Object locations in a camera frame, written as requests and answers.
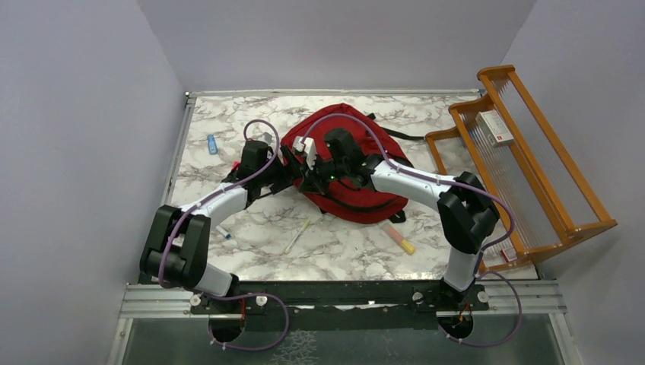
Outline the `red backpack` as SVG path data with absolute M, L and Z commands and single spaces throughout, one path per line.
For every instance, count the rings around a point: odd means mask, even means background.
M 411 166 L 397 138 L 405 138 L 375 122 L 372 114 L 362 112 L 348 104 L 339 103 L 326 106 L 304 121 L 291 128 L 281 139 L 281 149 L 285 165 L 305 167 L 302 157 L 295 155 L 292 144 L 297 136 L 311 137 L 316 142 L 316 151 L 322 159 L 331 158 L 324 136 L 333 129 L 343 128 L 354 137 L 365 154 L 387 155 L 391 160 Z M 303 176 L 294 177 L 294 186 L 300 192 Z M 408 200 L 404 197 L 369 189 L 354 190 L 353 185 L 343 179 L 332 182 L 328 194 L 303 193 L 321 212 L 339 217 L 345 221 L 359 224 L 376 224 L 385 220 L 393 223 L 405 221 L 405 206 Z

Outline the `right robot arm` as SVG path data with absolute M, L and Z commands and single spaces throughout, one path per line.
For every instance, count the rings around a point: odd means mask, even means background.
M 385 149 L 375 133 L 366 151 L 350 131 L 336 128 L 322 140 L 327 155 L 310 136 L 297 136 L 293 152 L 300 160 L 298 189 L 323 211 L 359 223 L 379 223 L 400 212 L 409 201 L 433 208 L 450 244 L 441 279 L 440 302 L 458 309 L 469 300 L 485 242 L 500 213 L 494 196 L 472 173 L 441 176 L 416 170 Z

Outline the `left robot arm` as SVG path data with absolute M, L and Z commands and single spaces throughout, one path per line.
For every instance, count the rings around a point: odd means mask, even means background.
M 182 207 L 157 209 L 139 261 L 141 273 L 164 287 L 210 294 L 213 306 L 230 312 L 239 302 L 238 278 L 208 263 L 211 231 L 248 208 L 262 188 L 279 192 L 290 184 L 274 148 L 246 141 L 240 162 L 213 192 Z

